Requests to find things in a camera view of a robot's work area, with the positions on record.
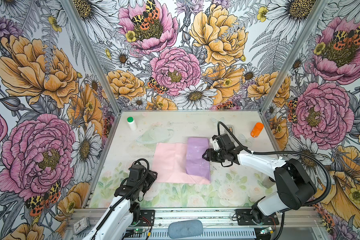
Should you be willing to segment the small white clock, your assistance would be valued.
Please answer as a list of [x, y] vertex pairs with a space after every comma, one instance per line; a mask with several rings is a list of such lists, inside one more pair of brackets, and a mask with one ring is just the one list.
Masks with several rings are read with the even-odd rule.
[[73, 223], [72, 228], [74, 235], [80, 234], [82, 231], [88, 229], [89, 226], [90, 226], [89, 219], [87, 217], [82, 217], [81, 219]]

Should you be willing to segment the pink wrapping paper sheet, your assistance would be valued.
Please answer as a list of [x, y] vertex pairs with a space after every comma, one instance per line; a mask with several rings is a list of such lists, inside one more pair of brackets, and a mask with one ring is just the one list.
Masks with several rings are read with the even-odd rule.
[[158, 143], [153, 171], [159, 183], [209, 185], [210, 163], [203, 159], [209, 149], [207, 138], [188, 138], [187, 143]]

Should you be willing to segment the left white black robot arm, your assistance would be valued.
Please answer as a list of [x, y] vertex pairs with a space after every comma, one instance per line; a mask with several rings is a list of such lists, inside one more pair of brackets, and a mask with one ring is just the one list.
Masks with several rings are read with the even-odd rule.
[[140, 194], [145, 194], [157, 179], [158, 173], [150, 170], [146, 159], [134, 161], [125, 178], [114, 193], [114, 198], [95, 227], [84, 237], [85, 240], [123, 240], [133, 235], [127, 231], [130, 226], [143, 222], [148, 225], [147, 239], [153, 223], [141, 214]]

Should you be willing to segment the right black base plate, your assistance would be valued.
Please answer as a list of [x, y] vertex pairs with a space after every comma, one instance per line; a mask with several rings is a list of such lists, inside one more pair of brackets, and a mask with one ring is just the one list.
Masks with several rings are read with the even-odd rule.
[[273, 213], [270, 216], [266, 216], [262, 214], [260, 211], [254, 209], [236, 209], [235, 217], [239, 226], [244, 226], [244, 225], [277, 226], [280, 224], [276, 213]]

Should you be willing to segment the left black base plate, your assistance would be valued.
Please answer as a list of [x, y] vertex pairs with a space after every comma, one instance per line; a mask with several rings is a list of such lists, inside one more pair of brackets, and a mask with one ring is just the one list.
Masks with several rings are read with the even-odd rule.
[[155, 222], [155, 210], [141, 210], [140, 217], [132, 223], [132, 227], [152, 227]]

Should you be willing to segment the clear glass bowl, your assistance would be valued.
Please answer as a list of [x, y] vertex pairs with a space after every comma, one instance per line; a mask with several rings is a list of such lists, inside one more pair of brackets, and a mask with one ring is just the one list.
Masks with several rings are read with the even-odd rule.
[[172, 129], [152, 128], [137, 138], [136, 142], [143, 145], [152, 145], [167, 142], [172, 138]]

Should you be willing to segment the grey tape dispenser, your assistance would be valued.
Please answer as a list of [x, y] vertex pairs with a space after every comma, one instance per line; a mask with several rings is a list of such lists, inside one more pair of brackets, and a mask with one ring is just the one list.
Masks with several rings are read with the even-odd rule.
[[231, 125], [228, 125], [227, 128], [230, 130], [231, 133], [234, 133], [234, 128]]

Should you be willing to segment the orange bottle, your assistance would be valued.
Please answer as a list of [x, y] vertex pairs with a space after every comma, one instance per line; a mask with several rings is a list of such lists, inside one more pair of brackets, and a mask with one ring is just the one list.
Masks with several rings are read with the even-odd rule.
[[260, 123], [260, 122], [256, 123], [251, 131], [251, 136], [253, 138], [257, 138], [263, 129], [264, 129], [263, 123]]

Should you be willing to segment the aluminium front rail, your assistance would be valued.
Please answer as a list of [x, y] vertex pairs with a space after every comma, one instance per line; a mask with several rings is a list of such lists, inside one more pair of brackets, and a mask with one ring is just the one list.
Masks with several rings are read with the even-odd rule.
[[[167, 228], [171, 223], [197, 219], [204, 228], [239, 228], [235, 217], [236, 207], [224, 208], [156, 208], [154, 229]], [[86, 217], [90, 226], [94, 227], [105, 213], [106, 209], [77, 209], [68, 223], [68, 229], [73, 224]], [[285, 228], [321, 227], [322, 221], [313, 207], [302, 207], [297, 211], [285, 213]]]

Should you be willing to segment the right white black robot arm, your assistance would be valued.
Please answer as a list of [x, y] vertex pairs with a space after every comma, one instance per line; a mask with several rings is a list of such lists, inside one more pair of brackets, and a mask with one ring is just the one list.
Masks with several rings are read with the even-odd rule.
[[245, 147], [235, 146], [227, 134], [213, 136], [212, 148], [207, 149], [202, 158], [208, 162], [228, 161], [250, 167], [273, 180], [277, 191], [258, 200], [249, 214], [256, 224], [264, 224], [268, 217], [282, 210], [298, 210], [315, 195], [317, 188], [301, 163], [295, 159], [271, 158], [266, 155], [247, 151]]

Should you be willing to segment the grey foam pad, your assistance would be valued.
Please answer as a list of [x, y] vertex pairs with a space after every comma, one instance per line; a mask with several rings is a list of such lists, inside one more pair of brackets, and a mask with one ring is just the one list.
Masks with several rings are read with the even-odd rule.
[[171, 239], [182, 239], [202, 235], [204, 227], [199, 220], [187, 220], [171, 223], [168, 227], [168, 236]]

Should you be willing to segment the white bottle green cap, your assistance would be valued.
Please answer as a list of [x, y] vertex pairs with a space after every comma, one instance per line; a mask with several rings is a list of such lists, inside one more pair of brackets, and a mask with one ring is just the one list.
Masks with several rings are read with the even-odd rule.
[[132, 131], [136, 131], [138, 129], [137, 122], [133, 117], [128, 117], [127, 123]]

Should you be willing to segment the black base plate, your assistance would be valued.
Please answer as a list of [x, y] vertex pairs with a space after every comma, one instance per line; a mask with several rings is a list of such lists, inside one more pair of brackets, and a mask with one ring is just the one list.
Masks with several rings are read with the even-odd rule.
[[236, 209], [235, 217], [239, 226], [244, 226], [244, 225], [277, 226], [280, 224], [276, 213], [273, 213], [270, 216], [266, 216], [262, 214], [260, 211], [254, 209]]
[[132, 223], [132, 227], [152, 227], [155, 222], [155, 210], [141, 210], [140, 217]]

